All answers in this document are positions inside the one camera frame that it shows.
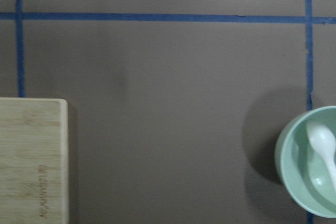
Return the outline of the wooden cutting board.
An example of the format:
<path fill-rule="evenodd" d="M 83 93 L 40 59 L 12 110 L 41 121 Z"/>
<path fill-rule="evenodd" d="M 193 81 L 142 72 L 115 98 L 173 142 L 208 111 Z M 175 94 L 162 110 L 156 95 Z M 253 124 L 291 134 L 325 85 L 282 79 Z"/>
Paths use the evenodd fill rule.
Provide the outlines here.
<path fill-rule="evenodd" d="M 1 223 L 69 222 L 68 104 L 1 98 Z"/>

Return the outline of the green bowl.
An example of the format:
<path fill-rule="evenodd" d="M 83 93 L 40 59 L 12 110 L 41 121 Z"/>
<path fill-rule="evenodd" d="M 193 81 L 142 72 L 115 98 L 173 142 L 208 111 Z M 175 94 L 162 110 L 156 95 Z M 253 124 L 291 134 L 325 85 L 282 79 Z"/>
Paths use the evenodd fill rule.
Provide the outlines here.
<path fill-rule="evenodd" d="M 307 111 L 292 119 L 281 131 L 275 147 L 277 174 L 291 198 L 306 211 L 335 218 L 335 190 L 323 159 L 312 149 L 306 131 L 318 121 L 335 132 L 335 107 Z"/>

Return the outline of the white plastic spoon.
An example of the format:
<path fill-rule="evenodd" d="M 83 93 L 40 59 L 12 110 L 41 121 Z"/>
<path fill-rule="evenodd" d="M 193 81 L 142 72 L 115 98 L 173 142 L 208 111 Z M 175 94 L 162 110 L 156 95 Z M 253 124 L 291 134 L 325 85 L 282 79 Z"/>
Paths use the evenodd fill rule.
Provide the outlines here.
<path fill-rule="evenodd" d="M 311 148 L 324 161 L 335 190 L 335 136 L 325 124 L 317 121 L 308 121 L 306 132 Z"/>

